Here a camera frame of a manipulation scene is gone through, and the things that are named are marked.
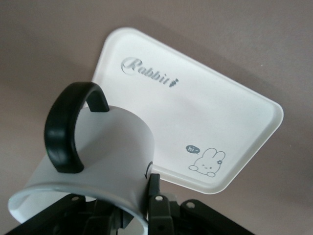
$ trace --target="curved black handle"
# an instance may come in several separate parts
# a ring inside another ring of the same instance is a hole
[[[45,148],[62,173],[79,173],[84,169],[75,147],[75,124],[85,101],[92,112],[107,112],[109,106],[102,89],[92,82],[70,84],[54,102],[45,123]]]

